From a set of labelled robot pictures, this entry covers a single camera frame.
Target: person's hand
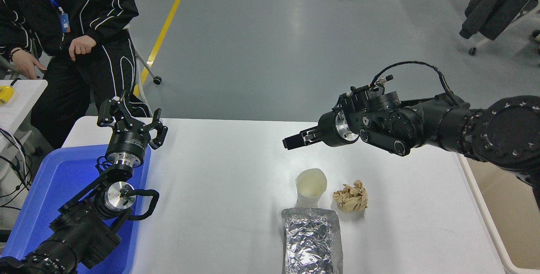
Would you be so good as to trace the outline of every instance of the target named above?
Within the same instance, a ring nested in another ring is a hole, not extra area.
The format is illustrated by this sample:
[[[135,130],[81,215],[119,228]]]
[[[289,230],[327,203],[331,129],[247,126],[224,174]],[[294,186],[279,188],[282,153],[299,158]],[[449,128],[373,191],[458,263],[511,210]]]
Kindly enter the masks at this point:
[[[75,61],[75,54],[87,54],[92,51],[92,47],[96,45],[96,41],[88,35],[83,35],[71,41],[69,46],[69,56]]]
[[[47,70],[47,68],[45,68],[45,66],[43,66],[38,59],[24,50],[19,50],[13,53],[11,60],[13,61],[15,68],[17,68],[17,72],[30,80],[37,79],[37,76],[35,76],[34,66],[39,68],[41,71]]]

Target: aluminum foil package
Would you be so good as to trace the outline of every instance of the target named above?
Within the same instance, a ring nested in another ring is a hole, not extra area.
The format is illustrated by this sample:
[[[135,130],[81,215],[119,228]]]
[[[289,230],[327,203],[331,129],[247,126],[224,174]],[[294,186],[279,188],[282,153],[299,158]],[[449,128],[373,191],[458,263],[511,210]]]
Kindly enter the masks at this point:
[[[336,212],[293,207],[285,222],[286,274],[342,274],[343,249]]]

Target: yellow floor line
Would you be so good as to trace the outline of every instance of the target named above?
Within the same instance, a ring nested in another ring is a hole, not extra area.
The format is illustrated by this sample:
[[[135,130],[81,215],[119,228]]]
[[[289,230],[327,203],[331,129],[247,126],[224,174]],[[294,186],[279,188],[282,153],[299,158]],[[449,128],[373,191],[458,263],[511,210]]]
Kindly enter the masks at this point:
[[[176,14],[176,10],[178,9],[178,5],[180,5],[181,0],[174,0],[174,3],[172,4],[172,7],[170,8],[169,14],[167,16],[167,20],[165,20],[165,23],[163,24],[162,31],[159,33],[158,39],[156,40],[156,43],[154,44],[154,48],[152,48],[152,52],[150,53],[150,56],[148,57],[147,64],[152,67],[152,64],[154,64],[154,59],[156,59],[156,55],[158,55],[158,51],[162,46],[163,40],[165,38],[165,35],[167,34],[168,28],[170,26],[170,23],[172,22],[172,19],[174,18],[174,15]],[[141,74],[141,77],[143,78],[143,82],[141,85],[144,84],[146,81],[146,78],[148,76],[148,70],[144,68],[143,73]],[[135,85],[135,90],[133,90],[133,94],[137,97],[139,96],[139,85]]]

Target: gray floor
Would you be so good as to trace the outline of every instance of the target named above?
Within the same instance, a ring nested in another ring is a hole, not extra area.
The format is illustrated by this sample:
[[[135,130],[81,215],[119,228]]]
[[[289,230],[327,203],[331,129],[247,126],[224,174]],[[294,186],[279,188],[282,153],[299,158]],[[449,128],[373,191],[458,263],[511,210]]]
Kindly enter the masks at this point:
[[[174,0],[137,0],[132,22],[148,56]],[[316,121],[349,86],[387,65],[438,66],[473,107],[540,95],[538,45],[528,20],[479,49],[459,36],[469,0],[182,0],[145,92],[164,117]],[[401,99],[442,92],[424,66],[391,72]]]

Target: black pants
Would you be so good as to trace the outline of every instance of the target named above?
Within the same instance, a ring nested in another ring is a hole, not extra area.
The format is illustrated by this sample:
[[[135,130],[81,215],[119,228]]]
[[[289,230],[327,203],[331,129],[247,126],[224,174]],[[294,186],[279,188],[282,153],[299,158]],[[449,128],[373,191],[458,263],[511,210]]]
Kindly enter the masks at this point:
[[[103,101],[127,90],[130,114],[149,117],[148,106],[133,95],[135,72],[130,39],[98,45],[89,54],[76,55],[75,62],[67,53],[53,57],[43,77],[48,85],[32,109],[31,124],[52,147],[62,147],[75,121],[86,114],[90,89],[98,110]]]

